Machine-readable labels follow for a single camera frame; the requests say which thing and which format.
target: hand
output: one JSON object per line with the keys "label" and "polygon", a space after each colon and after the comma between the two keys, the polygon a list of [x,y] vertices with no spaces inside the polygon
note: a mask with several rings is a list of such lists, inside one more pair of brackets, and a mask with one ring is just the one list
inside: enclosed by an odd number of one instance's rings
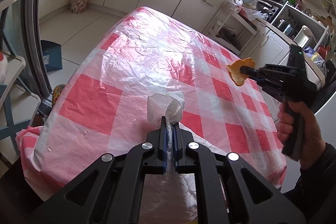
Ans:
{"label": "hand", "polygon": [[[314,116],[314,113],[304,102],[288,102],[289,107],[296,113],[300,113],[305,121],[304,140],[300,155],[300,165],[303,170],[309,169],[322,155],[326,143],[321,136],[321,130]],[[279,122],[277,123],[277,137],[284,143],[293,132],[292,124],[294,119],[285,112],[286,103],[280,105],[278,113]]]}

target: pink cloth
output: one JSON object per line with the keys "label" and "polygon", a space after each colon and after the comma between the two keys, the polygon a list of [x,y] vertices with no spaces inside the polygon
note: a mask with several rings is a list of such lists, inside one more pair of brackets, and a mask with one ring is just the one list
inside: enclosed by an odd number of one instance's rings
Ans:
{"label": "pink cloth", "polygon": [[44,127],[17,135],[26,180],[44,200],[100,155],[120,155],[154,130],[147,96],[181,90],[181,121],[225,152],[239,153],[275,186],[286,161],[268,107],[250,79],[237,87],[238,57],[186,25],[138,8],[77,69]]}

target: drawer handle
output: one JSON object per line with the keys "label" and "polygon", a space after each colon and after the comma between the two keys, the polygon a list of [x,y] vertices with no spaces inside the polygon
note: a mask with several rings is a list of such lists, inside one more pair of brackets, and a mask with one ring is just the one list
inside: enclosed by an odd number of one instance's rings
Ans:
{"label": "drawer handle", "polygon": [[269,39],[269,35],[265,36],[265,38],[264,38],[264,39],[262,40],[262,42],[260,43],[259,47],[264,47],[264,46],[265,46],[265,44],[267,43],[268,39]]}

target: silver screw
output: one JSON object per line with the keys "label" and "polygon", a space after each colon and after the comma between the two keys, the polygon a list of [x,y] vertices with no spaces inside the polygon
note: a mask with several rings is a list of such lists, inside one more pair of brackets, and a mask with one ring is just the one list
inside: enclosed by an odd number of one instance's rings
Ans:
{"label": "silver screw", "polygon": [[200,145],[196,142],[191,142],[191,143],[188,144],[188,146],[191,149],[197,149],[197,148],[199,148]]}
{"label": "silver screw", "polygon": [[153,145],[151,143],[143,143],[142,144],[143,149],[151,149],[152,147],[153,147]]}
{"label": "silver screw", "polygon": [[101,157],[101,160],[102,161],[111,161],[113,159],[113,156],[111,154],[104,154],[102,157]]}
{"label": "silver screw", "polygon": [[239,159],[239,156],[238,156],[238,154],[236,154],[236,153],[229,153],[229,155],[227,155],[227,157],[228,157],[230,160],[233,160],[233,161]]}

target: plastic table cover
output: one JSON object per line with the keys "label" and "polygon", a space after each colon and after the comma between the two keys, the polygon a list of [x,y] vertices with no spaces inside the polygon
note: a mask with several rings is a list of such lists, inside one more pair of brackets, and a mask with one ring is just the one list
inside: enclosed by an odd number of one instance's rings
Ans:
{"label": "plastic table cover", "polygon": [[27,182],[46,200],[102,154],[128,152],[156,129],[147,96],[181,90],[183,125],[281,186],[286,160],[277,130],[257,84],[230,79],[226,66],[237,59],[186,25],[138,8],[80,65],[45,125],[17,134]]}

